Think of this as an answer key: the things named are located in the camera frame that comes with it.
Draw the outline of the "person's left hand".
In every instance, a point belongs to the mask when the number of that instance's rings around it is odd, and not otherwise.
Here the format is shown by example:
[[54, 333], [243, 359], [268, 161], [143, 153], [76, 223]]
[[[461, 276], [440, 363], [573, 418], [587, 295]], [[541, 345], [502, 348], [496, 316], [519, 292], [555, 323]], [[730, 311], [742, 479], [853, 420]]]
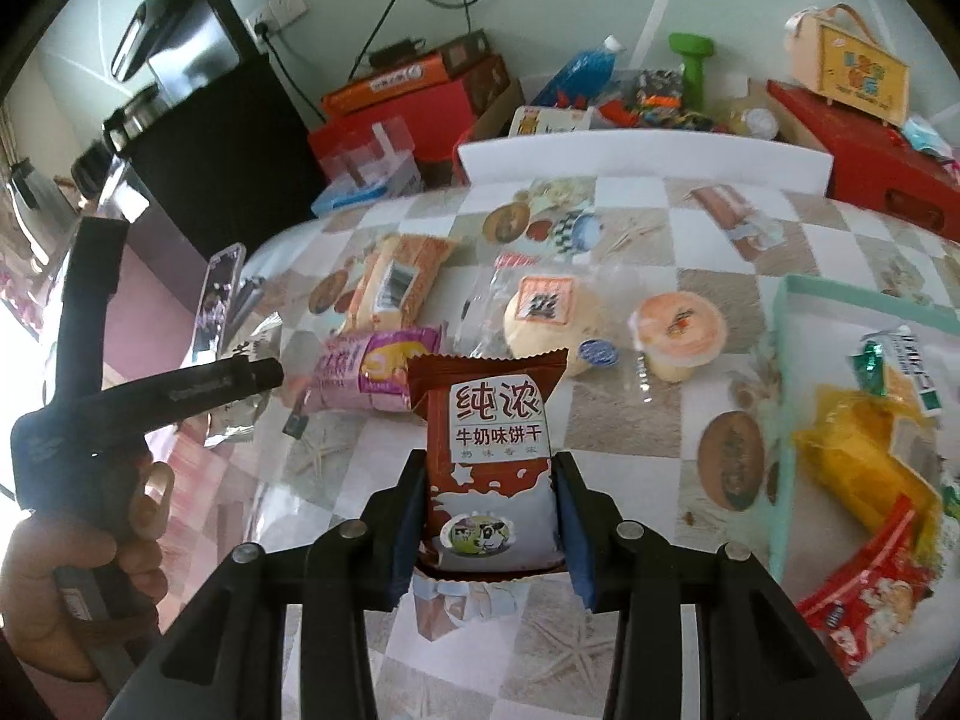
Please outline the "person's left hand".
[[68, 514], [34, 512], [14, 527], [2, 564], [2, 622], [18, 660], [67, 681], [98, 678], [64, 585], [104, 567], [117, 567], [150, 608], [167, 595], [161, 548], [153, 539], [121, 543]]

